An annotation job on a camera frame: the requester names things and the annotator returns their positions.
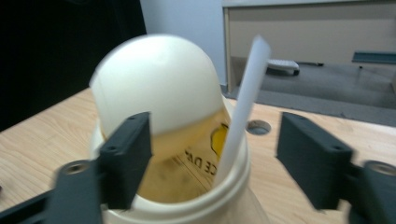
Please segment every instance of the table surface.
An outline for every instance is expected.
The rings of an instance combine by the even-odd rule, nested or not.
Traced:
[[[339,211],[316,211],[275,158],[281,112],[313,120],[356,149],[353,161],[377,160],[396,165],[396,128],[305,113],[268,105],[254,105],[251,119],[268,122],[266,135],[247,133],[251,150],[250,187],[272,223],[347,223],[348,204]],[[0,211],[51,187],[63,164],[89,158],[97,112],[90,90],[13,126],[0,134]]]

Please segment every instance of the white dome lid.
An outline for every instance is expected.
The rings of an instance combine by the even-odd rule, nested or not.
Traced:
[[[90,82],[102,132],[110,136],[128,117],[151,112],[151,133],[165,133],[223,107],[209,57],[190,41],[144,35],[113,49]]]

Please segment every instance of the straw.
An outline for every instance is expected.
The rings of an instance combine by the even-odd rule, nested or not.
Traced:
[[[257,98],[259,87],[262,84],[270,54],[271,49],[264,39],[259,35],[255,36],[247,59],[245,74],[238,94],[236,108],[233,112],[230,130],[227,133],[224,149],[222,150],[214,186],[217,186],[225,179],[239,153],[248,117]]]

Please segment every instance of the mounting hole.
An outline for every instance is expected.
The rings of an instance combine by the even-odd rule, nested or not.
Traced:
[[[72,164],[64,171],[67,175],[75,175],[85,171],[88,168],[86,163]]]
[[[254,119],[247,123],[247,132],[255,135],[264,135],[271,132],[271,125],[263,120]]]
[[[390,165],[375,163],[375,164],[370,164],[370,168],[376,172],[383,174],[383,175],[396,176],[396,169]]]

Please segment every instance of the wall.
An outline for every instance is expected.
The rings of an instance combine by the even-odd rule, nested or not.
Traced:
[[[201,47],[216,67],[219,84],[226,85],[221,0],[141,1],[148,34],[171,34]]]

